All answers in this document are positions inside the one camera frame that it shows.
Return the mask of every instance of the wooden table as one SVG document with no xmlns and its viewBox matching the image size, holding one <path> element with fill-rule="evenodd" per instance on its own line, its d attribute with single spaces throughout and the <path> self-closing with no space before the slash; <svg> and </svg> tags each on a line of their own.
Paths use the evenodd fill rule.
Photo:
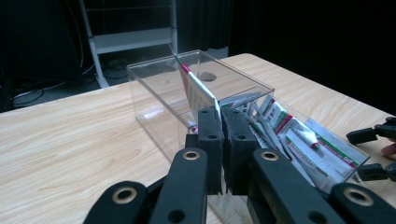
<svg viewBox="0 0 396 224">
<path fill-rule="evenodd" d="M 390 116 L 253 55 L 223 61 L 342 137 Z M 142 87 L 132 85 L 138 96 Z M 388 144 L 380 138 L 360 149 L 371 155 L 367 163 L 387 166 L 380 148 Z M 82 223 L 111 185 L 148 186 L 170 167 L 135 120 L 128 83 L 0 114 L 0 165 L 0 223 Z M 395 183 L 365 185 L 396 207 Z M 219 221 L 209 211 L 207 222 Z"/>
</svg>

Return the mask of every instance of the floor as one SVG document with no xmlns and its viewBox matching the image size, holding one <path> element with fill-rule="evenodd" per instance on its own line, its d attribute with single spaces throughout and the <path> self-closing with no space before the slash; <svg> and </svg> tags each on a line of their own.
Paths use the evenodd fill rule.
<svg viewBox="0 0 396 224">
<path fill-rule="evenodd" d="M 140 63 L 147 60 L 169 56 L 169 49 L 163 50 L 163 48 L 168 47 L 159 46 L 158 48 L 127 50 L 124 52 L 101 55 L 100 60 L 102 69 L 108 84 L 110 86 L 114 86 L 129 81 L 125 69 L 126 65 L 128 64 Z M 205 52 L 217 59 L 222 59 L 227 57 L 228 48 L 209 49 Z M 83 76 L 84 84 L 82 85 L 71 85 L 65 83 L 52 83 L 50 85 L 44 84 L 40 88 L 34 89 L 32 91 L 20 93 L 13 99 L 14 107 L 22 108 L 31 105 L 43 104 L 64 97 L 100 89 L 95 79 L 95 69 L 93 66 L 84 71 Z"/>
</svg>

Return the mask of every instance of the white shelf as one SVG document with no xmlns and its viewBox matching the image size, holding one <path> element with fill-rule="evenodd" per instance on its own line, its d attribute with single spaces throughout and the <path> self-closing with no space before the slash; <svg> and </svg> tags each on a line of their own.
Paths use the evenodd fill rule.
<svg viewBox="0 0 396 224">
<path fill-rule="evenodd" d="M 126 49 L 168 44 L 172 42 L 171 28 L 125 32 L 111 35 L 95 35 L 93 41 L 98 54 Z"/>
</svg>

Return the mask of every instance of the black clamp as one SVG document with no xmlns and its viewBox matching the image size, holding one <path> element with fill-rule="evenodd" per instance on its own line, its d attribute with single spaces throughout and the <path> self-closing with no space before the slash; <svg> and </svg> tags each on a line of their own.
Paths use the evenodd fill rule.
<svg viewBox="0 0 396 224">
<path fill-rule="evenodd" d="M 374 128 L 366 128 L 350 132 L 346 138 L 353 145 L 377 140 L 376 136 L 396 139 L 396 118 L 386 118 L 384 124 L 377 124 Z M 381 164 L 367 164 L 358 169 L 358 174 L 363 181 L 390 179 L 396 182 L 396 162 L 382 168 Z"/>
</svg>

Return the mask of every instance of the clear plastic box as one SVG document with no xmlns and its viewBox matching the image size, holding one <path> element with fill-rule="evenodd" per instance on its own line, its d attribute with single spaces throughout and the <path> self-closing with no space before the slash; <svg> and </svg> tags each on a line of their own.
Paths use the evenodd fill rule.
<svg viewBox="0 0 396 224">
<path fill-rule="evenodd" d="M 179 59 L 205 84 L 218 101 L 238 95 L 261 100 L 274 88 L 248 77 L 212 56 L 194 50 L 178 54 Z M 186 133 L 196 121 L 190 111 L 178 63 L 174 56 L 127 66 L 130 80 L 145 87 L 144 98 L 134 97 L 137 120 L 171 161 L 184 147 Z"/>
</svg>

